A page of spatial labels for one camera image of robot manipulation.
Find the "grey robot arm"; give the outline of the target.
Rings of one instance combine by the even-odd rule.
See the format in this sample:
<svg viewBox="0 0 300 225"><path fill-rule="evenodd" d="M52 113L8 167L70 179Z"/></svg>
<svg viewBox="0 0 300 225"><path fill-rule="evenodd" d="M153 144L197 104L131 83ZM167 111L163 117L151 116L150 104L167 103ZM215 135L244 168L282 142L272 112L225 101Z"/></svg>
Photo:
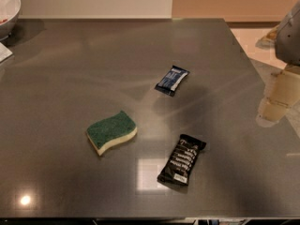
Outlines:
<svg viewBox="0 0 300 225"><path fill-rule="evenodd" d="M271 124L300 100L300 1L278 25L275 54L287 66L271 75L258 110L258 117Z"/></svg>

